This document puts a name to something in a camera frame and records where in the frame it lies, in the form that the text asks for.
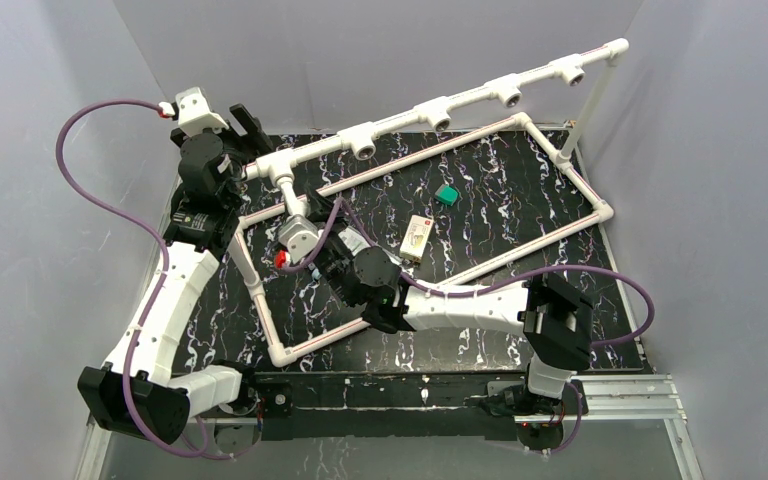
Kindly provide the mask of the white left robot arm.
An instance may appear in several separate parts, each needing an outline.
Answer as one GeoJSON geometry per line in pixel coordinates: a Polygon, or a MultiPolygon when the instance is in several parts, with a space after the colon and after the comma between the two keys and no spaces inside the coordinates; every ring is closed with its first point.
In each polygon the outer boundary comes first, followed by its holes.
{"type": "Polygon", "coordinates": [[[176,122],[170,138],[180,154],[167,225],[149,229],[159,258],[127,330],[100,366],[83,369],[77,388],[99,427],[174,451],[187,425],[213,409],[248,416],[262,408],[251,367],[215,360],[177,374],[173,364],[222,258],[242,250],[244,167],[273,144],[242,104],[228,118],[194,95],[155,110],[176,122]]]}

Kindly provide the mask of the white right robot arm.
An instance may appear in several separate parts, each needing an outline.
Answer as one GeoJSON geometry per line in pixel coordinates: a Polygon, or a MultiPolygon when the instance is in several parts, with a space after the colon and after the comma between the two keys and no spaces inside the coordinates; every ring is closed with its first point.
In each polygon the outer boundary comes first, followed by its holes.
{"type": "Polygon", "coordinates": [[[377,245],[350,248],[348,206],[308,190],[311,218],[328,227],[311,263],[336,298],[363,309],[361,318],[393,334],[431,329],[500,331],[527,340],[533,350],[525,405],[550,413],[563,399],[565,382],[590,365],[593,302],[556,273],[540,273],[505,285],[468,286],[420,282],[377,245]]]}

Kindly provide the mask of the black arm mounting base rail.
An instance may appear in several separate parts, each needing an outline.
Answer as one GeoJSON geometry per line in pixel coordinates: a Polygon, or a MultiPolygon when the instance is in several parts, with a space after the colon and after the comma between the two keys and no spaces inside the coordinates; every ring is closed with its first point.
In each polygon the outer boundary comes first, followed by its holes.
{"type": "Polygon", "coordinates": [[[512,371],[261,373],[251,413],[214,417],[217,437],[235,444],[306,438],[479,437],[550,451],[583,412],[576,394],[540,399],[512,371]]]}

